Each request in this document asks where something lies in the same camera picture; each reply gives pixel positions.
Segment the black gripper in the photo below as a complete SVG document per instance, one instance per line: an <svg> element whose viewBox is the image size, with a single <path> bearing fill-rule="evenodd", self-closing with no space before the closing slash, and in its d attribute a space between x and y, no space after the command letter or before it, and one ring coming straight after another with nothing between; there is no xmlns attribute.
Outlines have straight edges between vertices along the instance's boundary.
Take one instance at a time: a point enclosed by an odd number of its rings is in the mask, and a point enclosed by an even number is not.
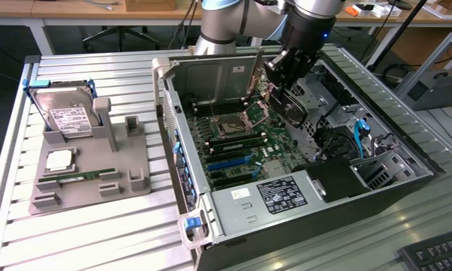
<svg viewBox="0 0 452 271"><path fill-rule="evenodd" d="M320 57L334 24L335 17L320 19L298 10L288 13L280 51L264 62L267 78L276 88L290 89L306 76Z"/></svg>

